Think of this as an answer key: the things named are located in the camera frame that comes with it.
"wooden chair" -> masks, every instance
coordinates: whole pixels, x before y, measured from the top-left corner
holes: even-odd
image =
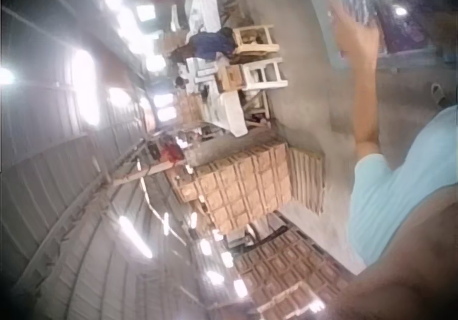
[[[244,91],[252,90],[252,89],[279,89],[281,87],[288,86],[288,80],[284,80],[281,78],[280,69],[278,64],[283,62],[281,57],[276,57],[274,59],[267,59],[257,62],[251,62],[250,64],[243,64],[242,65],[242,73],[245,79],[246,86],[243,88]],[[265,69],[269,64],[273,65],[275,70],[276,80],[268,81],[265,75]],[[253,73],[257,73],[260,71],[260,80],[255,78]]]
[[[245,26],[243,28],[234,29],[234,40],[238,46],[235,53],[259,55],[278,52],[280,50],[280,45],[272,42],[271,28],[273,28],[273,25]],[[267,43],[257,43],[256,37],[260,30],[264,31]],[[256,33],[254,37],[247,37],[250,31]]]

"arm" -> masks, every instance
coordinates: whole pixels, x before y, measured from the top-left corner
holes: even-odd
[[[354,70],[354,137],[358,160],[380,153],[379,107],[376,94],[376,74],[371,69]]]
[[[354,137],[358,159],[380,153],[376,66],[380,34],[377,25],[357,23],[340,4],[330,0],[336,41],[349,58],[355,81]]]

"red object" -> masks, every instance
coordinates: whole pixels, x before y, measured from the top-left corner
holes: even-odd
[[[176,143],[164,144],[164,148],[161,150],[160,154],[162,160],[170,161],[173,164],[185,159],[185,155],[180,146]]]

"light blue shirt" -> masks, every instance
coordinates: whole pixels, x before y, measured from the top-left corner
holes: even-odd
[[[440,188],[458,183],[457,106],[439,113],[418,135],[404,164],[391,170],[381,154],[355,167],[350,243],[367,266],[375,263],[410,212]]]

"worker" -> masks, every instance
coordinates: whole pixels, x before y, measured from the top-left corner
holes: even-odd
[[[334,0],[331,8],[355,81],[349,237],[368,268],[319,318],[457,319],[457,106],[442,110],[391,170],[379,144],[378,26],[358,24]]]
[[[186,59],[191,57],[215,61],[219,55],[232,57],[236,47],[233,31],[230,28],[222,28],[218,32],[199,32],[191,36],[185,46],[174,50],[170,59],[176,64],[185,64]]]
[[[186,85],[187,84],[189,84],[189,80],[188,79],[185,79],[183,77],[177,77],[177,79],[175,79],[175,86],[178,89],[186,89]]]

